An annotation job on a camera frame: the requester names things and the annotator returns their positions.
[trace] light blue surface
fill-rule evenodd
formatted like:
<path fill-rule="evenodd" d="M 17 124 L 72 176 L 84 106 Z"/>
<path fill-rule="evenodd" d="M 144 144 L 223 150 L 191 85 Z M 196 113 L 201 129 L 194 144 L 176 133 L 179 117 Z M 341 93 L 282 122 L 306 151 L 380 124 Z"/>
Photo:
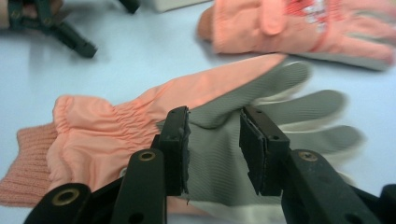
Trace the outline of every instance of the light blue surface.
<path fill-rule="evenodd" d="M 68 1 L 66 20 L 99 48 L 92 60 L 51 37 L 0 32 L 0 177 L 18 154 L 17 130 L 51 122 L 62 94 L 104 97 L 116 105 L 171 78 L 251 57 L 215 55 L 196 37 L 199 16 L 210 5 L 163 14 L 142 6 L 129 15 L 117 1 Z M 378 195 L 382 186 L 396 183 L 396 67 L 378 73 L 309 62 L 314 75 L 298 95 L 324 89 L 347 95 L 349 105 L 336 124 L 357 127 L 367 141 L 338 169 Z M 0 206 L 0 223 L 22 223 L 29 211 Z"/>

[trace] ribbed knit cuff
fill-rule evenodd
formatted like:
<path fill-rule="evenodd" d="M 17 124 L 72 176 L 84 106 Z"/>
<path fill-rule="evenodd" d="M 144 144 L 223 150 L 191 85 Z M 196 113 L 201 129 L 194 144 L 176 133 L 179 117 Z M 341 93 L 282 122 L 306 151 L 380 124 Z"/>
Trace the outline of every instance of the ribbed knit cuff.
<path fill-rule="evenodd" d="M 20 151 L 0 181 L 0 204 L 33 207 L 47 193 L 46 156 L 56 137 L 53 123 L 18 131 Z"/>

